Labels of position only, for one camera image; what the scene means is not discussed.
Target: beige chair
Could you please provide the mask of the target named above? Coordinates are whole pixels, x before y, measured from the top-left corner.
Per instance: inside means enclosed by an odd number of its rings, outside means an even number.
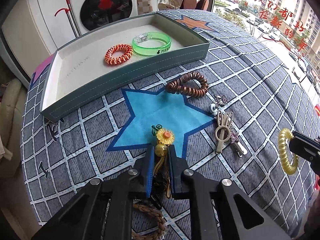
[[[11,80],[0,103],[0,137],[5,153],[12,158],[0,159],[0,178],[13,176],[21,162],[20,135],[26,98],[27,91],[21,82],[17,78]]]

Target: star hair clip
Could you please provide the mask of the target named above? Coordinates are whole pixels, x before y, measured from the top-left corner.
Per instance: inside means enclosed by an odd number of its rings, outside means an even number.
[[[230,127],[230,142],[236,147],[236,151],[239,157],[246,155],[248,153],[247,149],[239,141],[239,133],[236,132],[235,128],[231,125]]]

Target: yellow flower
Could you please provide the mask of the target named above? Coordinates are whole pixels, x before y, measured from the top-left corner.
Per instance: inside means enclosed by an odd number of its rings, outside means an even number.
[[[163,143],[166,145],[172,144],[174,141],[174,134],[170,130],[161,128],[157,132],[157,139],[159,140],[160,143]]]

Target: yellow spiral hair tie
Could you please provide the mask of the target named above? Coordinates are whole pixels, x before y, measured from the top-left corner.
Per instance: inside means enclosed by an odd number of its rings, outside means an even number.
[[[288,154],[287,154],[287,145],[285,140],[288,139],[289,141],[293,138],[292,132],[288,128],[283,128],[279,132],[278,136],[278,150],[279,150],[279,157],[282,169],[288,175],[293,175],[298,168],[298,156],[293,154],[293,162],[292,165],[289,162]]]

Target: brown spiral hair tie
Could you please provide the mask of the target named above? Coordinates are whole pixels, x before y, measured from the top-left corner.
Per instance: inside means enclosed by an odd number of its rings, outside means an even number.
[[[123,50],[125,51],[125,53],[120,57],[112,57],[112,54],[118,50]],[[118,44],[108,49],[104,57],[108,64],[116,65],[116,64],[121,64],[126,60],[128,60],[129,58],[131,58],[132,52],[133,52],[133,49],[129,44]]]
[[[195,89],[195,88],[185,87],[182,85],[183,83],[186,83],[191,79],[198,80],[201,85],[201,88]],[[165,90],[171,94],[177,93],[177,94],[182,94],[186,96],[191,96],[194,98],[200,98],[206,94],[206,92],[208,91],[208,87],[209,87],[208,81],[204,78],[203,75],[201,75],[199,72],[188,72],[180,76],[175,81],[169,82],[165,86]]]

